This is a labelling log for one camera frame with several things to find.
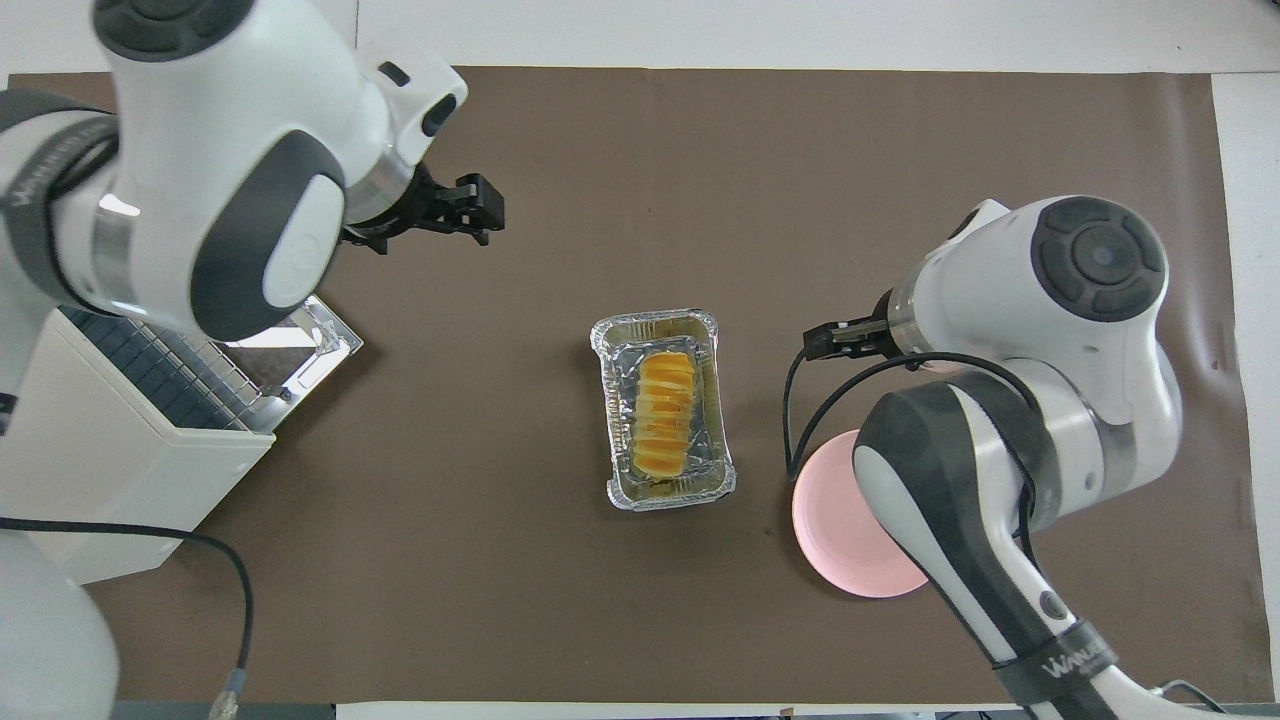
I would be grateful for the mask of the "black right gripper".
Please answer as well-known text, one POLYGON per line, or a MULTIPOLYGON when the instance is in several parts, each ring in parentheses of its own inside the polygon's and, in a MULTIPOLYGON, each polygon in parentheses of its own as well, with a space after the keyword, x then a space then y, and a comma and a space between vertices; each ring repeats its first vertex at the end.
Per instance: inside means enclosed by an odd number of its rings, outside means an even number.
POLYGON ((895 357, 887 313, 872 313, 854 320, 826 322, 804 331, 804 360, 836 357, 895 357), (840 342, 833 334, 840 331, 840 342))

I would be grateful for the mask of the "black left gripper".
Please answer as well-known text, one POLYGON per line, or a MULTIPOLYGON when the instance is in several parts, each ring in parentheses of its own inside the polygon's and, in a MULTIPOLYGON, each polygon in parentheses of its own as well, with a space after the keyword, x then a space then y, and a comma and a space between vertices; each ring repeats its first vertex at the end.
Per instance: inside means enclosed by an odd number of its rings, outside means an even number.
POLYGON ((372 219, 344 224, 340 243, 387 255, 392 238, 412 229, 428 229, 466 234, 480 247, 488 247, 493 234, 506 228, 504 222, 488 215, 504 214, 506 197, 484 174, 468 173, 442 184, 426 164, 417 164, 399 199, 372 219), (457 214, 456 205, 465 213, 457 214))

